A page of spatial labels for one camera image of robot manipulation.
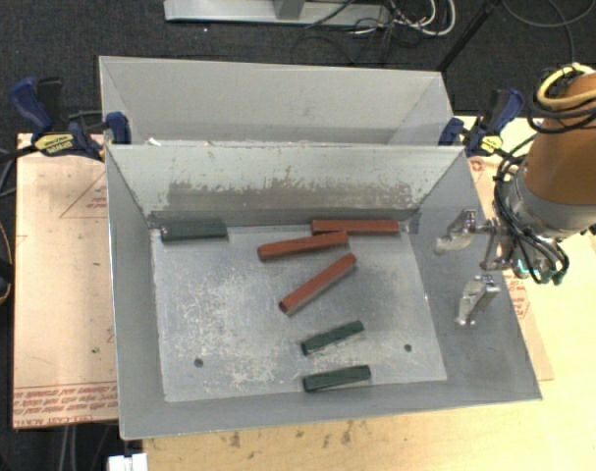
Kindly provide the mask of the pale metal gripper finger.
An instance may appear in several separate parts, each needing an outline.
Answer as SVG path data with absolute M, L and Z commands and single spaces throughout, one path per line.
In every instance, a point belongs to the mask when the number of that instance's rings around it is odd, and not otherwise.
M 474 276 L 462 291 L 455 322 L 462 327 L 474 326 L 476 313 L 486 307 L 501 291 L 492 275 Z
M 477 210 L 463 209 L 448 225 L 446 233 L 438 237 L 434 244 L 434 253 L 444 255 L 450 251 L 467 248 L 477 230 Z

